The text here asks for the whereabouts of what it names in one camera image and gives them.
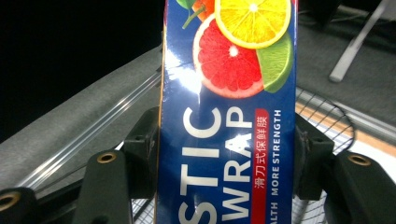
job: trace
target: wire rack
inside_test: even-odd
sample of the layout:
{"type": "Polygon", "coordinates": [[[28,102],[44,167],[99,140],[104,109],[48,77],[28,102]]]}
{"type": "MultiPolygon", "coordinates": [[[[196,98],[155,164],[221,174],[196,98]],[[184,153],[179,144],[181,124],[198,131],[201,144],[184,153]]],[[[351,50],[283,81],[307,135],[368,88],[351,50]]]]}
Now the wire rack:
{"type": "MultiPolygon", "coordinates": [[[[345,111],[336,104],[301,88],[296,90],[295,112],[334,141],[333,153],[349,149],[355,141],[355,127],[345,111]]],[[[323,191],[318,201],[303,201],[295,197],[292,202],[292,223],[326,223],[323,191]]],[[[135,223],[153,223],[154,201],[134,200],[135,223]]]]}

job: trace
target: citrus fruit illustration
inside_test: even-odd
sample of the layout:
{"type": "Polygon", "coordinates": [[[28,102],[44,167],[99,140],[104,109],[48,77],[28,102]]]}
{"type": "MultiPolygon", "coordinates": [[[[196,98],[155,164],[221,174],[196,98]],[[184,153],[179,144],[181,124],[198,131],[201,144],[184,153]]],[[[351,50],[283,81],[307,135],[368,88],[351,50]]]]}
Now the citrus fruit illustration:
{"type": "Polygon", "coordinates": [[[219,30],[214,14],[198,28],[192,54],[197,74],[214,93],[246,98],[263,90],[256,50],[241,48],[228,40],[219,30]]]}
{"type": "Polygon", "coordinates": [[[247,49],[274,44],[290,23],[290,0],[216,0],[216,21],[231,42],[247,49]]]}
{"type": "Polygon", "coordinates": [[[278,91],[289,77],[293,65],[293,45],[288,33],[265,49],[256,49],[266,91],[278,91]]]}
{"type": "Polygon", "coordinates": [[[196,0],[194,5],[192,5],[192,10],[199,12],[198,18],[204,21],[215,12],[215,0],[196,0]]]}

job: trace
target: metal screw hole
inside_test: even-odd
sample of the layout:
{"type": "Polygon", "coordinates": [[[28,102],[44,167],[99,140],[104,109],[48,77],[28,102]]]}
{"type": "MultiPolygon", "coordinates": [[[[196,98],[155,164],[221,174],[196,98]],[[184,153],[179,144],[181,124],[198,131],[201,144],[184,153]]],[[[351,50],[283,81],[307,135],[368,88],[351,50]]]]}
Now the metal screw hole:
{"type": "Polygon", "coordinates": [[[114,161],[116,158],[117,158],[116,153],[107,152],[105,154],[98,156],[97,161],[99,163],[108,163],[108,162],[114,161]]]}
{"type": "Polygon", "coordinates": [[[0,212],[5,211],[17,203],[21,198],[21,194],[17,191],[0,195],[0,212]]]}
{"type": "Polygon", "coordinates": [[[370,160],[367,158],[364,158],[363,156],[359,155],[350,155],[347,157],[350,161],[352,161],[355,164],[361,165],[361,166],[369,166],[371,165],[370,160]]]}

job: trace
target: green leaf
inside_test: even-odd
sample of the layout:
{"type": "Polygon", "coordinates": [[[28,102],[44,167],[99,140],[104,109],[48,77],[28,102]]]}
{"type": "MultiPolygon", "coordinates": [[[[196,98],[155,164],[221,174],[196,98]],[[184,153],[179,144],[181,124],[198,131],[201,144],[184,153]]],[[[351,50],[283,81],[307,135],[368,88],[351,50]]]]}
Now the green leaf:
{"type": "Polygon", "coordinates": [[[178,4],[186,9],[192,8],[196,0],[177,0],[178,4]]]}

